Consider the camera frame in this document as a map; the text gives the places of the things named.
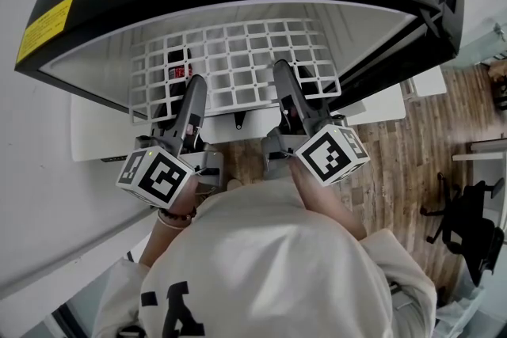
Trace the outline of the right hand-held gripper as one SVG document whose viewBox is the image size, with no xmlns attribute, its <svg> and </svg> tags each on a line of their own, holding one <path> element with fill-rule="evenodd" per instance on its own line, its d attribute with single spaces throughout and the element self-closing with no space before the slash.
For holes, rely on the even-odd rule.
<svg viewBox="0 0 507 338">
<path fill-rule="evenodd" d="M 293 68 L 285 59 L 273 66 L 274 84 L 282 121 L 261 140 L 265 178 L 289 176 L 288 162 L 297 158 L 322 186 L 344 180 L 370 161 L 357 133 L 344 116 L 331 117 L 326 92 L 334 90 L 321 82 L 308 66 Z"/>
</svg>

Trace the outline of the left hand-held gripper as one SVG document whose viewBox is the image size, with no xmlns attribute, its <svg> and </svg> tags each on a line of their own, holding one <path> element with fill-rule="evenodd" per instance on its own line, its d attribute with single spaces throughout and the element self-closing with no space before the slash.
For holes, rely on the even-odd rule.
<svg viewBox="0 0 507 338">
<path fill-rule="evenodd" d="M 150 91 L 152 134 L 135 140 L 116 180 L 118 188 L 153 207 L 169 209 L 193 176 L 209 188 L 222 186 L 223 155 L 199 142 L 206 97 L 207 82 L 198 74 L 189 81 L 183 100 L 181 90 Z M 176 115 L 174 126 L 166 130 Z"/>
</svg>

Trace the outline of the white wire fridge shelf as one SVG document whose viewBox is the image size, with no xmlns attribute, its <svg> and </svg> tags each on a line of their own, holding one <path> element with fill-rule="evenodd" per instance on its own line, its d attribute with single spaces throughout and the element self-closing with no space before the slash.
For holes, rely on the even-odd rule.
<svg viewBox="0 0 507 338">
<path fill-rule="evenodd" d="M 185 49 L 193 75 L 207 82 L 205 114 L 216 116 L 276 103 L 273 64 L 285 59 L 293 68 L 308 66 L 332 97 L 341 93 L 321 21 L 275 18 L 191 28 L 144 40 L 131 48 L 129 113 L 133 123 L 153 123 L 150 91 L 182 91 L 190 78 L 168 79 L 167 54 Z"/>
</svg>

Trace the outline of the person's right forearm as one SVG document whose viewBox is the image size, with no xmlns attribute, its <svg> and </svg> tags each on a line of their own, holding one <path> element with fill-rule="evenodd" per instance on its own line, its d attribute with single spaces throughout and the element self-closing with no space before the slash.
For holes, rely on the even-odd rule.
<svg viewBox="0 0 507 338">
<path fill-rule="evenodd" d="M 358 241 L 367 237 L 364 225 L 340 201 L 332 187 L 321 186 L 298 158 L 291 158 L 288 166 L 292 180 L 307 210 L 333 219 Z"/>
</svg>

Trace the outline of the person's left forearm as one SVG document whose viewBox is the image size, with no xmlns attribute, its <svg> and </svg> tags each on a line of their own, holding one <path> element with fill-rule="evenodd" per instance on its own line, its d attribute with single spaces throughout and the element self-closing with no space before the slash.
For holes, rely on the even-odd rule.
<svg viewBox="0 0 507 338">
<path fill-rule="evenodd" d="M 190 177 L 166 214 L 158 213 L 157 222 L 139 259 L 149 268 L 167 250 L 173 240 L 188 227 L 196 213 L 196 177 Z"/>
</svg>

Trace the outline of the dark cola bottle red cap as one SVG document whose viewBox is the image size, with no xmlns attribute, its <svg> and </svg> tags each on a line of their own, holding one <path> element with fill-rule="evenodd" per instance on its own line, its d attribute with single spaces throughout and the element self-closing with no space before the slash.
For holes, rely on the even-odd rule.
<svg viewBox="0 0 507 338">
<path fill-rule="evenodd" d="M 193 75 L 193 67 L 186 58 L 185 49 L 170 51 L 167 54 L 168 79 L 187 78 Z"/>
</svg>

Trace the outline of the yellow warning sticker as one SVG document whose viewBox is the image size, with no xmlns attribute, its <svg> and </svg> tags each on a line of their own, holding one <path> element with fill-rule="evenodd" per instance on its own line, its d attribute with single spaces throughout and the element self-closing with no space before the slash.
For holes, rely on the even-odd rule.
<svg viewBox="0 0 507 338">
<path fill-rule="evenodd" d="M 16 63 L 64 30 L 73 1 L 61 1 L 25 29 Z"/>
</svg>

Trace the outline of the person's white sweatshirt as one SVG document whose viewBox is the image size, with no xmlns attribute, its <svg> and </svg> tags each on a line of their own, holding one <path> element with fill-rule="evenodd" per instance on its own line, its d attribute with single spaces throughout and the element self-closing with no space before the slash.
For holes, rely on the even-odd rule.
<svg viewBox="0 0 507 338">
<path fill-rule="evenodd" d="M 391 231 L 358 241 L 271 180 L 208 199 L 151 268 L 118 261 L 93 338 L 431 338 L 435 321 Z"/>
</svg>

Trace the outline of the frosted glass door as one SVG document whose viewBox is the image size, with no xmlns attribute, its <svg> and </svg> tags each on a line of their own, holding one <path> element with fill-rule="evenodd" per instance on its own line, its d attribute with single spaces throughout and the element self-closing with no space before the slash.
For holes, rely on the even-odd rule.
<svg viewBox="0 0 507 338">
<path fill-rule="evenodd" d="M 483 35 L 460 48 L 459 55 L 454 61 L 456 66 L 468 67 L 489 59 L 496 59 L 498 55 L 502 58 L 507 56 L 507 43 L 502 42 L 494 33 L 496 23 L 507 32 L 507 21 L 489 23 Z"/>
</svg>

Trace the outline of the brown cardboard box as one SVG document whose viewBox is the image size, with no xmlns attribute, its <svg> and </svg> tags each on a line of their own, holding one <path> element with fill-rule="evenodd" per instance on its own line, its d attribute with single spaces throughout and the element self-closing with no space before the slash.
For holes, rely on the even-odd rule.
<svg viewBox="0 0 507 338">
<path fill-rule="evenodd" d="M 495 105 L 507 111 L 507 60 L 491 63 L 488 75 Z"/>
</svg>

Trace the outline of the black office chair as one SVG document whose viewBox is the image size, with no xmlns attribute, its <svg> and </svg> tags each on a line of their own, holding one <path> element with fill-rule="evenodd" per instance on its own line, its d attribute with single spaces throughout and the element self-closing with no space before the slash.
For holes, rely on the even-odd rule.
<svg viewBox="0 0 507 338">
<path fill-rule="evenodd" d="M 443 173 L 438 173 L 437 179 L 443 185 L 445 205 L 439 211 L 420 209 L 425 217 L 441 218 L 436 233 L 426 241 L 433 244 L 441 237 L 451 253 L 464 258 L 472 283 L 478 287 L 483 272 L 494 271 L 505 239 L 503 229 L 483 216 L 485 195 L 495 197 L 505 180 L 501 178 L 493 185 L 481 180 L 461 188 L 450 185 Z"/>
</svg>

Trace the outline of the white plastic bag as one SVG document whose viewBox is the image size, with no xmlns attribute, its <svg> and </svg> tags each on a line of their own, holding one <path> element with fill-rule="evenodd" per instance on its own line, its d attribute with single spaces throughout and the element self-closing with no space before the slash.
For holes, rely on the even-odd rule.
<svg viewBox="0 0 507 338">
<path fill-rule="evenodd" d="M 450 300 L 436 310 L 436 326 L 432 338 L 459 338 L 472 317 L 479 310 L 486 290 L 484 286 L 461 284 Z"/>
</svg>

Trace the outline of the black window frame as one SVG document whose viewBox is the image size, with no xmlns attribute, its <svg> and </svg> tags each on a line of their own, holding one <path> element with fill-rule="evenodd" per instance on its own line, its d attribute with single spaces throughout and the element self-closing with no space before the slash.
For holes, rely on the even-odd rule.
<svg viewBox="0 0 507 338">
<path fill-rule="evenodd" d="M 91 338 L 66 303 L 53 311 L 51 317 L 63 338 Z"/>
</svg>

